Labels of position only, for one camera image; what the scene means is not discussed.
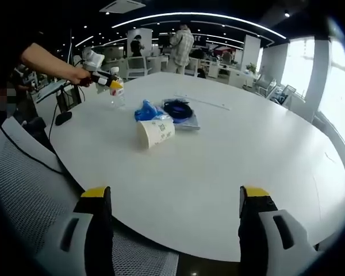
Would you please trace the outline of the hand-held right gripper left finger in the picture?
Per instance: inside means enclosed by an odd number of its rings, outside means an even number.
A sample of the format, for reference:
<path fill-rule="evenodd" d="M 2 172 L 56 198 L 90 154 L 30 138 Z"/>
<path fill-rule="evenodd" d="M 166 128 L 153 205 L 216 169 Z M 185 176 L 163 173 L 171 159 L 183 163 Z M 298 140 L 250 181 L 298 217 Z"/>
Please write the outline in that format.
<path fill-rule="evenodd" d="M 39 264 L 48 275 L 114 275 L 110 187 L 86 190 L 45 235 Z"/>

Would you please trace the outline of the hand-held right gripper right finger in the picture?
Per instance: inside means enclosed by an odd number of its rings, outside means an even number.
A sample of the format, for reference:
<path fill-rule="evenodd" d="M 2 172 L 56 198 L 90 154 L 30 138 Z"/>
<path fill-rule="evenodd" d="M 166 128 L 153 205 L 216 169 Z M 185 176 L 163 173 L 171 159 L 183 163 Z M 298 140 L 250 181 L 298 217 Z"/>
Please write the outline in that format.
<path fill-rule="evenodd" d="M 300 275 L 318 257 L 306 229 L 262 188 L 241 186 L 241 275 Z"/>

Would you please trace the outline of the person's left hand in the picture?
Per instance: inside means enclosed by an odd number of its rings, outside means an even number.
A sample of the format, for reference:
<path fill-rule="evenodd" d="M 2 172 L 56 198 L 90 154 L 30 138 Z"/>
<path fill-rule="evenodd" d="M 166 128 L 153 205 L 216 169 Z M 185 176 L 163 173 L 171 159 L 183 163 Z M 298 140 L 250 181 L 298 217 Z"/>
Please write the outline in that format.
<path fill-rule="evenodd" d="M 88 87 L 91 83 L 91 73 L 83 68 L 71 67 L 64 77 L 72 84 Z"/>

